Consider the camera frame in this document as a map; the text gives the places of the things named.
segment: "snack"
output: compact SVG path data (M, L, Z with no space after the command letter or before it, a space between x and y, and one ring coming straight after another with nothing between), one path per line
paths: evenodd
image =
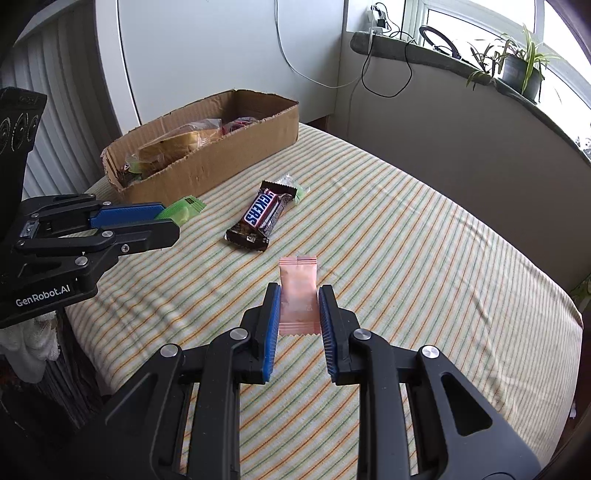
M182 226L194 216L199 215L204 208L205 204L201 200L195 198L193 195L188 195L162 210L154 220L170 218L178 226Z
M263 181L250 208L226 231L226 239L241 247L265 251L279 215L296 193L295 187Z
M182 125L130 155L126 159L128 171L146 179L222 135L222 121L219 118L206 118Z
M295 194L294 198L294 203L296 205L300 203L301 200L310 193L310 187L303 187L302 185L297 183L297 180L288 173L279 177L279 179L275 183L289 185L290 187L295 187L297 189L297 193Z
M142 180L142 175L129 171L129 163L125 162L123 170L119 172L119 181L121 185L133 185Z
M284 257L281 276L280 335L322 333L316 289L316 257Z
M253 124L254 122L258 122L258 120L253 116L240 116L223 126L223 134L226 135L234 130Z

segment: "striped bed sheet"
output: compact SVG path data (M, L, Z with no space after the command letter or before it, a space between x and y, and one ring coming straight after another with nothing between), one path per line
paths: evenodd
M284 173L311 191L282 214L267 251L223 240L261 181ZM104 179L91 191L116 200ZM305 125L292 147L201 199L207 207L175 246L122 257L96 297L67 309L113 391L162 344L191 348L237 326L279 282L280 257L316 255L318 285L332 284L339 306L393 345L438 346L548 462L574 396L582 321L568 295L493 230L403 171ZM280 337L270 382L241 389L242 477L355 478L358 408L355 387L330 383L320 336Z

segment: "snickers bar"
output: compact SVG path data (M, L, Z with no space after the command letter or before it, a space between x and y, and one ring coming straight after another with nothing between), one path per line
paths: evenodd
M265 251L279 215L296 192L295 187L264 181L244 216L226 231L226 239L241 247Z

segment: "pink candy packet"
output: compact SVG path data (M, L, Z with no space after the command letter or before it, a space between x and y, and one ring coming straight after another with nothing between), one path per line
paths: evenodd
M281 276L280 335L321 333L316 289L316 257L284 257Z

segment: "spider plant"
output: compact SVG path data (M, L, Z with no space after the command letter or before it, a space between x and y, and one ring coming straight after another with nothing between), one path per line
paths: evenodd
M527 68L525 70L525 79L523 81L523 85L521 86L522 94L525 92L525 88L527 87L527 84L530 81L531 74L534 71L535 66L537 66L542 80L544 80L544 75L542 74L542 65L544 67L547 67L550 60L560 58L556 55L540 53L538 51L540 43L536 44L534 42L534 40L531 38L530 31L527 29L525 25L523 25L523 33L525 36L525 48L522 48L515 41L515 39L510 37L508 34L503 33L501 35L501 40L504 41L505 44L503 46L502 53L499 55L498 62L498 73L501 73L501 69L503 68L503 64L505 63L505 59L508 55L514 55L515 57L523 60L527 64Z
M470 44L470 51L472 52L472 56L476 60L478 66L481 70L475 70L470 75L468 75L468 80L466 82L466 86L470 85L470 82L474 82L472 86L472 90L476 88L476 81L480 80L481 83L488 85L495 76L495 69L501 60L501 54L493 50L496 45L489 43L487 47L484 49L483 53L477 51L476 47Z
M497 38L497 40L500 41L500 44L488 44L483 53L478 52L477 49L475 49L474 46L470 44L470 51L472 52L472 56L480 67L480 70L476 70L470 74L468 81L466 82L466 86L470 85L470 82L475 82L476 80L480 80L481 83L485 84L490 83L495 77L495 73L501 74L501 69L503 68L505 59L509 55L513 55L523 60L527 65L525 70L525 78L523 84L521 85L522 95L527 88L527 84L530 81L534 67L538 67L540 76L542 80L544 80L544 76L542 75L542 65L547 67L551 59L558 59L560 57L557 57L556 55L540 53L538 51L540 44L536 44L534 42L534 40L531 38L530 31L527 30L525 25L523 26L523 32L525 36L525 48L522 48L514 38L504 33Z

